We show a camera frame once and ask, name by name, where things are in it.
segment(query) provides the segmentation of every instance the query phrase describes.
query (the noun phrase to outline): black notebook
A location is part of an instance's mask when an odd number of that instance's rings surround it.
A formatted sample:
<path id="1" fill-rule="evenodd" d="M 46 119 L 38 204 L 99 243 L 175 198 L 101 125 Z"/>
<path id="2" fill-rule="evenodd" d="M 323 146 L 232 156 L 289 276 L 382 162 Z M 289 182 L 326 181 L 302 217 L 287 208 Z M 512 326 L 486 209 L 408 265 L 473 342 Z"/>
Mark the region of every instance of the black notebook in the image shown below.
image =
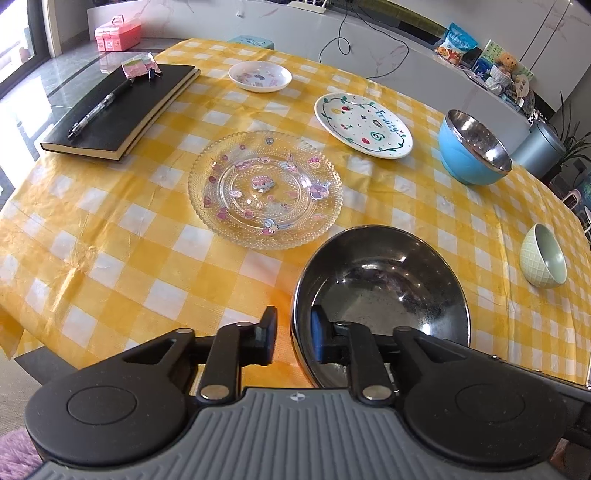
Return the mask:
<path id="1" fill-rule="evenodd" d="M 125 81 L 125 74 L 119 67 L 71 108 L 41 142 L 41 147 L 52 152 L 119 160 L 200 73 L 192 65 L 158 66 L 162 70 L 161 77 L 151 82 L 147 76 L 137 78 L 77 137 L 68 139 L 72 126 Z"/>

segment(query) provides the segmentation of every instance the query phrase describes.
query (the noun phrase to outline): table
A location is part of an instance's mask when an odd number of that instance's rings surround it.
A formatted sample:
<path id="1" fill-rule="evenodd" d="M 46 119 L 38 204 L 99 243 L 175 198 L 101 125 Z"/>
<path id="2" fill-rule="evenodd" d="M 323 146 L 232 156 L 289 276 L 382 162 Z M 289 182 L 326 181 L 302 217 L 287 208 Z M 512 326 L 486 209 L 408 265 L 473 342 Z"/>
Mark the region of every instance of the table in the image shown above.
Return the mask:
<path id="1" fill-rule="evenodd" d="M 288 88 L 238 89 L 228 68 L 271 60 Z M 278 307 L 275 357 L 247 367 L 245 385 L 309 383 L 291 348 L 291 296 L 326 240 L 252 251 L 214 235 L 191 208 L 190 168 L 204 147 L 235 131 L 270 129 L 324 151 L 343 182 L 343 209 L 328 235 L 361 224 L 394 225 L 423 238 L 458 276 L 472 318 L 472 346 L 525 367 L 584 383 L 591 352 L 589 250 L 576 217 L 520 167 L 490 187 L 468 188 L 439 161 L 443 115 L 372 81 L 313 61 L 239 44 L 192 39 L 158 56 L 202 75 L 120 163 L 46 154 L 0 218 L 0 345 L 8 355 L 39 342 L 83 367 L 180 326 L 211 335 Z M 326 92 L 376 99 L 408 125 L 415 146 L 399 161 L 360 154 L 315 119 Z M 557 235 L 569 279 L 538 290 L 519 270 L 535 222 Z"/>

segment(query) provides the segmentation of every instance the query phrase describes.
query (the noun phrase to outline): stuffed toy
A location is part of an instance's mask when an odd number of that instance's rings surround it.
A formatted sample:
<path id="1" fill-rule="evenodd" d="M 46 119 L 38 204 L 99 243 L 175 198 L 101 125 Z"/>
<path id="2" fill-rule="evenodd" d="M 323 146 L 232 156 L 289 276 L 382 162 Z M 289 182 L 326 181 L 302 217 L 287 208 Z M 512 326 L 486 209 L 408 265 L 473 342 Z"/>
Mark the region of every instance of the stuffed toy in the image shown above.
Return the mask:
<path id="1" fill-rule="evenodd" d="M 495 59 L 495 64 L 500 71 L 509 75 L 513 73 L 518 65 L 516 58 L 507 52 L 501 53 L 501 55 Z"/>
<path id="2" fill-rule="evenodd" d="M 486 80 L 486 86 L 495 95 L 500 95 L 503 90 L 511 85 L 511 74 L 517 68 L 517 60 L 507 52 L 495 59 L 491 68 L 491 76 Z"/>

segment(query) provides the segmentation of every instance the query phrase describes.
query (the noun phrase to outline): purple rug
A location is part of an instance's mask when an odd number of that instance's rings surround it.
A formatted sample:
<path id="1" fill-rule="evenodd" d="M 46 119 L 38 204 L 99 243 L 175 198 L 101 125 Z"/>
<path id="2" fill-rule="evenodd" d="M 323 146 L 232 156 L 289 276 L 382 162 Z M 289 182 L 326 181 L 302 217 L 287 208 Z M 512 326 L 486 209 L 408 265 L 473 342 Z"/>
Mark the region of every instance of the purple rug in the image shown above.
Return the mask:
<path id="1" fill-rule="evenodd" d="M 25 429 L 0 437 L 0 480 L 23 480 L 41 465 Z"/>

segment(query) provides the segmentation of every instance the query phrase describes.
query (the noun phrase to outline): blue bowl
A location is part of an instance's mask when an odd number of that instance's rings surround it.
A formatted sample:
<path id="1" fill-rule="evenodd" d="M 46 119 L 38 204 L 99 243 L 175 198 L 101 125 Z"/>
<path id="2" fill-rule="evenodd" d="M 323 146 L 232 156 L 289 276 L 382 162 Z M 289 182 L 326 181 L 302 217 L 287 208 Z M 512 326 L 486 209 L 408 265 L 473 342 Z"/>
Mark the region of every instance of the blue bowl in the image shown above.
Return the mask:
<path id="1" fill-rule="evenodd" d="M 490 185 L 513 169 L 503 144 L 479 121 L 449 110 L 439 130 L 441 163 L 466 185 Z"/>

